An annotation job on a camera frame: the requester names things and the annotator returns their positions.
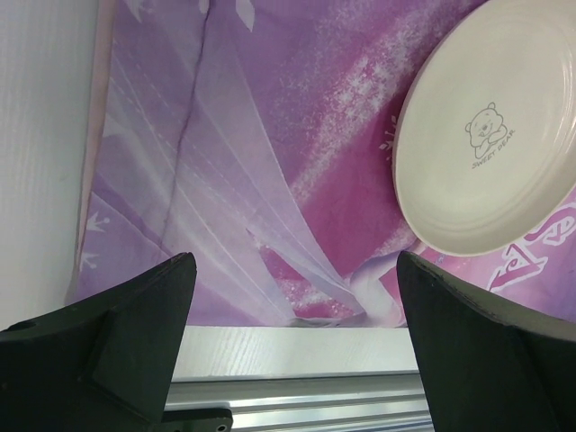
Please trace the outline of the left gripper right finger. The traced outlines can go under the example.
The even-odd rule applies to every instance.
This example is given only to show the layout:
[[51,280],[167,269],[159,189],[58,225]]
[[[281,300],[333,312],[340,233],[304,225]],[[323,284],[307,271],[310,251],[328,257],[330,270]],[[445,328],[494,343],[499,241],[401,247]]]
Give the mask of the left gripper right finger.
[[573,431],[575,326],[408,251],[400,297],[437,431]]

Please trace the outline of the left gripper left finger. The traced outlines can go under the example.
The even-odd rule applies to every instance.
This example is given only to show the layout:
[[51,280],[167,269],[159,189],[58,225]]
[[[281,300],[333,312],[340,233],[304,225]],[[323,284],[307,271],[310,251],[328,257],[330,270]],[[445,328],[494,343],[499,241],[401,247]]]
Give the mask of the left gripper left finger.
[[182,253],[1,332],[3,431],[155,431],[194,294]]

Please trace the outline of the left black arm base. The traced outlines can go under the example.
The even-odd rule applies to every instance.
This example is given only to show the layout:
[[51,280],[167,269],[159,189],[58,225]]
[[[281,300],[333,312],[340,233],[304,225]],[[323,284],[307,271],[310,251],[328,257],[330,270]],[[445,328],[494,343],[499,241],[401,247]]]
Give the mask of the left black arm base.
[[203,408],[165,411],[157,432],[230,432],[233,417],[230,409]]

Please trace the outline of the cream round plate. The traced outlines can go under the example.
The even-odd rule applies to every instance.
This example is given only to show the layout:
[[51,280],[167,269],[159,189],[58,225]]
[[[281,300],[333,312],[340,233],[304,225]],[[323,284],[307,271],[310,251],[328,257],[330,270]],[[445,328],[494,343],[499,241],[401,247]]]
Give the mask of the cream round plate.
[[401,212],[433,249],[470,257],[540,225],[575,186],[575,4],[489,1],[409,90],[393,148]]

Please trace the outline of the purple Elsa placemat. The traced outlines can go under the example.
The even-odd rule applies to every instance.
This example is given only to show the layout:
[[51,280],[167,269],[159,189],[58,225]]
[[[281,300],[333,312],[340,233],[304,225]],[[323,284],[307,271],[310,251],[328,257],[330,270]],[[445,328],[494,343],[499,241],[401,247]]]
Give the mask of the purple Elsa placemat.
[[119,1],[73,299],[181,252],[195,326],[405,323],[398,254],[575,317],[575,200],[486,257],[422,244],[392,145],[434,47],[475,1]]

